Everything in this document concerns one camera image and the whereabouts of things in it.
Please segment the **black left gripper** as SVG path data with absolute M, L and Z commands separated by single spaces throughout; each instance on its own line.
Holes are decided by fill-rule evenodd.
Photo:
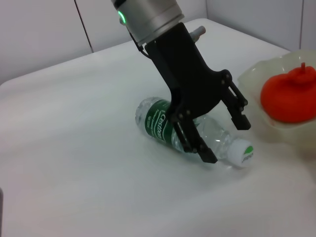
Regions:
M 167 117 L 184 152 L 198 154 L 205 163 L 216 163 L 217 157 L 198 133 L 195 118 L 223 101 L 237 130 L 251 128 L 242 113 L 248 101 L 233 83 L 232 75 L 207 66 L 183 23 L 148 43 L 145 49 L 170 90 Z

